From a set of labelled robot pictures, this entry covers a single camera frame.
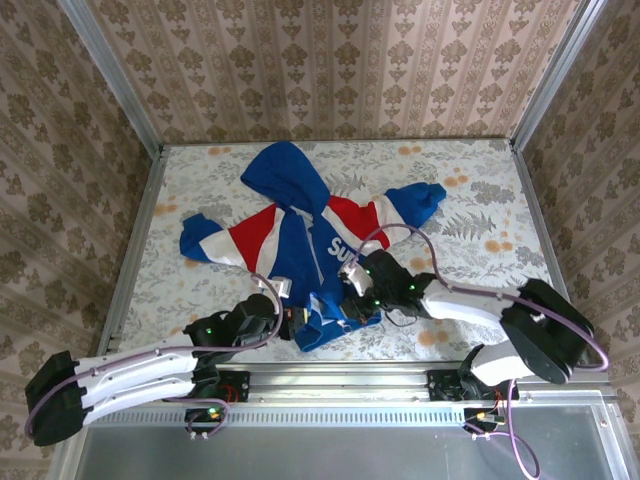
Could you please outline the aluminium table side rail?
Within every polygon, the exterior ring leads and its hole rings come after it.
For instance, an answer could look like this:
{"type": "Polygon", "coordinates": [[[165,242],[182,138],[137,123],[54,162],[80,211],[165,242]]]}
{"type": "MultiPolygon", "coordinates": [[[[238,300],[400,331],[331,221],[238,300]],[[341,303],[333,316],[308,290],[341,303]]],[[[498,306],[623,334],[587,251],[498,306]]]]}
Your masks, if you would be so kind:
{"type": "Polygon", "coordinates": [[[119,348],[149,228],[158,195],[163,185],[168,150],[168,147],[161,146],[157,157],[151,165],[112,301],[106,316],[100,342],[97,347],[98,355],[112,353],[119,348]]]}
{"type": "Polygon", "coordinates": [[[550,235],[548,233],[542,210],[539,205],[539,201],[527,169],[526,162],[522,156],[521,151],[510,144],[513,160],[518,172],[522,191],[527,200],[527,204],[532,216],[533,224],[535,226],[539,241],[541,252],[545,258],[548,273],[550,275],[550,284],[563,296],[566,300],[569,300],[569,293],[565,285],[562,272],[556,258],[556,254],[553,249],[550,235]]]}

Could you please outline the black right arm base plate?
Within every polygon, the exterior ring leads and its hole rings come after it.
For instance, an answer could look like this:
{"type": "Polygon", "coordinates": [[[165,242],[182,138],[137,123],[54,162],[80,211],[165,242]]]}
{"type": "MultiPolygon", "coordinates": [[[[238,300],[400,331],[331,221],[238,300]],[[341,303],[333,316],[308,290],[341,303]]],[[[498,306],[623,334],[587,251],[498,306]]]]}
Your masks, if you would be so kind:
{"type": "Polygon", "coordinates": [[[426,380],[431,401],[506,401],[509,389],[509,381],[488,386],[473,375],[461,377],[455,369],[429,370],[426,380]]]}

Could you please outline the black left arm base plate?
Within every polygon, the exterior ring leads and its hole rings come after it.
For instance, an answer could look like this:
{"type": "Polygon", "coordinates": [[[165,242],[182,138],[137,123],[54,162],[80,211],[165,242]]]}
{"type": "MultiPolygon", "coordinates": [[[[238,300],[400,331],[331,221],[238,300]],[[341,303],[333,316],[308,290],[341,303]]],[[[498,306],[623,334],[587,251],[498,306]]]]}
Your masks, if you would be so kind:
{"type": "Polygon", "coordinates": [[[216,398],[230,404],[246,403],[249,398],[248,371],[220,371],[217,380],[209,382],[198,393],[199,398],[216,398]]]}

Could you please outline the aluminium mounting rail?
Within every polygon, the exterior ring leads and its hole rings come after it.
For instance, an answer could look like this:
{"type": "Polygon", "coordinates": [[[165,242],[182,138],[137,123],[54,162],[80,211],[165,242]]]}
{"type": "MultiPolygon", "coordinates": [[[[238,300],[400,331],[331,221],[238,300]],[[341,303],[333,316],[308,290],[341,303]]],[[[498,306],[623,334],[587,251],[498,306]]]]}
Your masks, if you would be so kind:
{"type": "MultiPolygon", "coordinates": [[[[226,363],[221,371],[250,373],[250,405],[353,406],[379,402],[419,406],[430,400],[428,373],[456,370],[455,362],[226,363]]],[[[517,382],[518,406],[579,405],[616,399],[604,373],[576,371],[565,385],[537,377],[517,382]]]]}

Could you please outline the aluminium frame post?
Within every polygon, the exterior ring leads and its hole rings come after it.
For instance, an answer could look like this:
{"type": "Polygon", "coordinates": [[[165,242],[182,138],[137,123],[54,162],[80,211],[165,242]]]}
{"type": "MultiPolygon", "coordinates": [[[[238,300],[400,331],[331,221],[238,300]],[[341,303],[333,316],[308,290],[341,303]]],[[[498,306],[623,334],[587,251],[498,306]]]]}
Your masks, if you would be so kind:
{"type": "Polygon", "coordinates": [[[511,136],[511,144],[515,151],[522,152],[531,139],[570,68],[575,63],[595,23],[605,9],[606,3],[607,0],[580,0],[511,136]]]}
{"type": "Polygon", "coordinates": [[[127,78],[122,62],[111,47],[105,30],[91,11],[88,0],[59,0],[62,10],[84,43],[140,142],[155,161],[161,154],[163,141],[156,132],[143,106],[142,97],[127,78]]]}

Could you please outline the blue red white zip jacket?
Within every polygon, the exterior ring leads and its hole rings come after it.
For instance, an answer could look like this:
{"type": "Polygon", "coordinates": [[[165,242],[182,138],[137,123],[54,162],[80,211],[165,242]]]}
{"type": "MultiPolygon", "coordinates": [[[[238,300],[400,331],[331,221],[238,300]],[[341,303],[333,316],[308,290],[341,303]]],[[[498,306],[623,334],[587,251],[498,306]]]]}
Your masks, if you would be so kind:
{"type": "Polygon", "coordinates": [[[303,352],[315,350],[359,326],[340,309],[345,285],[340,268],[354,256],[387,249],[422,227],[445,199],[438,183],[391,188],[361,206],[335,196],[306,155],[290,142],[263,149],[240,177],[271,205],[224,228],[203,214],[183,222],[183,256],[237,266],[266,278],[292,281],[286,307],[304,307],[310,318],[295,334],[303,352]]]}

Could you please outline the grey metal sheet panel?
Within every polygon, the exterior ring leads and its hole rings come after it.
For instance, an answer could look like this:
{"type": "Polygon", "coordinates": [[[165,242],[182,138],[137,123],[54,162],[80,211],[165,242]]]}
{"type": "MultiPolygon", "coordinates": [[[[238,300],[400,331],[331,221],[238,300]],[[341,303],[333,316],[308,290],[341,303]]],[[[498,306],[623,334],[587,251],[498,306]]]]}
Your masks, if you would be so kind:
{"type": "Polygon", "coordinates": [[[458,427],[94,427],[59,444],[46,480],[640,480],[620,413],[600,401],[515,406],[507,437],[458,427]]]}

